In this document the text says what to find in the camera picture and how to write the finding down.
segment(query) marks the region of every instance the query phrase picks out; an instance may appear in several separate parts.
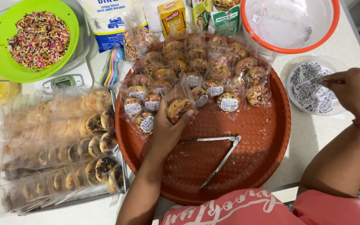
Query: green bowl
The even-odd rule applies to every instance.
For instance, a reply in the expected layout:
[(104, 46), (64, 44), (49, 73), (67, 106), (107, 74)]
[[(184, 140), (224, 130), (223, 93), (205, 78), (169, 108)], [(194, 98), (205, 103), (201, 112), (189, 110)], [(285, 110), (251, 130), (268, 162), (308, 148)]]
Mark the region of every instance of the green bowl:
[[(20, 65), (7, 50), (8, 39), (15, 34), (16, 22), (25, 14), (47, 11), (58, 16), (69, 30), (69, 46), (66, 54), (54, 65), (36, 70)], [(0, 76), (18, 83), (34, 82), (44, 79), (65, 65), (74, 53), (79, 38), (79, 23), (73, 10), (59, 0), (24, 0), (9, 8), (0, 17)]]

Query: hand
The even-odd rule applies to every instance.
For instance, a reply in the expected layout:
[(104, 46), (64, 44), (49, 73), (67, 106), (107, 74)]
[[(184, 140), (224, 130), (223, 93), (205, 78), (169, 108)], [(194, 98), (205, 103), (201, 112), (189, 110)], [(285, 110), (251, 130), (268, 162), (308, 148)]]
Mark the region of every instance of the hand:
[(161, 100), (159, 110), (154, 117), (154, 134), (151, 151), (154, 155), (164, 159), (169, 152), (177, 145), (184, 127), (191, 125), (195, 120), (194, 110), (188, 110), (177, 124), (173, 125), (167, 118), (167, 105), (165, 100)]
[(323, 86), (336, 94), (341, 105), (350, 111), (360, 124), (360, 69), (352, 68), (323, 78), (331, 80), (324, 80)]

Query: flour bag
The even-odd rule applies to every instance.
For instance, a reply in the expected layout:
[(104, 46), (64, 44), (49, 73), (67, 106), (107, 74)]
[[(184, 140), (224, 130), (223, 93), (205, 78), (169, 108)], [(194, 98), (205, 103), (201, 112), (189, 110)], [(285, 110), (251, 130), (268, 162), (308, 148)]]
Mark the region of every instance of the flour bag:
[[(78, 0), (86, 14), (98, 43), (99, 52), (115, 47), (119, 43), (123, 47), (124, 22), (123, 13), (140, 4), (140, 0)], [(142, 26), (148, 28), (145, 14), (140, 14)]]

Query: clear plastic bowl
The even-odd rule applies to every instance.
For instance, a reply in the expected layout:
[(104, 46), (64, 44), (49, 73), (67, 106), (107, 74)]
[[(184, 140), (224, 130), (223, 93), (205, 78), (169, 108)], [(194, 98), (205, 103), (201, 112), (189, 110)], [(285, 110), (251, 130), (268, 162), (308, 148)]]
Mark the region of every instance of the clear plastic bowl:
[[(58, 71), (59, 73), (64, 73), (73, 67), (77, 66), (83, 59), (86, 58), (86, 55), (88, 54), (88, 51), (90, 50), (90, 44), (91, 44), (91, 37), (90, 37), (90, 30), (88, 28), (88, 23), (85, 19), (83, 9), (81, 5), (76, 0), (61, 0), (62, 2), (66, 3), (77, 16), (77, 20), (79, 22), (79, 41), (77, 44), (77, 48), (72, 55), (72, 57), (69, 59), (69, 61)], [(15, 4), (12, 1), (5, 1), (8, 6), (12, 6)], [(6, 11), (7, 9), (4, 9), (0, 11), (0, 16)]]
[(297, 68), (298, 66), (300, 66), (301, 64), (307, 63), (307, 62), (317, 61), (321, 66), (332, 70), (334, 73), (347, 71), (349, 69), (348, 66), (346, 64), (344, 64), (343, 62), (339, 61), (338, 59), (335, 59), (335, 58), (332, 58), (329, 56), (300, 56), (298, 58), (293, 59), (293, 61), (297, 61), (299, 63), (291, 70), (291, 72), (287, 78), (287, 94), (288, 94), (288, 97), (291, 99), (291, 101), (294, 103), (294, 105), (296, 105), (300, 110), (304, 111), (305, 113), (320, 115), (320, 116), (335, 116), (335, 115), (345, 112), (346, 109), (344, 109), (344, 107), (341, 106), (341, 104), (338, 100), (333, 104), (333, 110), (331, 110), (328, 113), (317, 113), (317, 112), (311, 112), (311, 111), (307, 110), (306, 108), (304, 108), (302, 105), (300, 105), (298, 103), (298, 101), (294, 98), (294, 95), (291, 93), (291, 84), (290, 84), (291, 81), (290, 80), (291, 80), (292, 72), (294, 71), (294, 69)]

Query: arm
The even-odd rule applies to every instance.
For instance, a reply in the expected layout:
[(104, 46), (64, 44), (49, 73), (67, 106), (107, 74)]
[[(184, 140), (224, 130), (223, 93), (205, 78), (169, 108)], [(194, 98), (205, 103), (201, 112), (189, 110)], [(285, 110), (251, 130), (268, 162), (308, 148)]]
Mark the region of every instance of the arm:
[[(324, 81), (323, 85), (337, 95), (360, 125), (360, 69), (332, 74), (326, 79), (333, 81)], [(314, 189), (338, 197), (356, 197), (359, 188), (360, 129), (351, 125), (314, 157), (302, 175), (297, 195)]]
[(160, 102), (158, 113), (154, 117), (151, 149), (124, 199), (117, 225), (152, 224), (160, 195), (164, 160), (176, 146), (184, 127), (195, 119), (193, 114), (193, 110), (188, 111), (176, 125), (173, 125), (167, 119), (165, 101)]

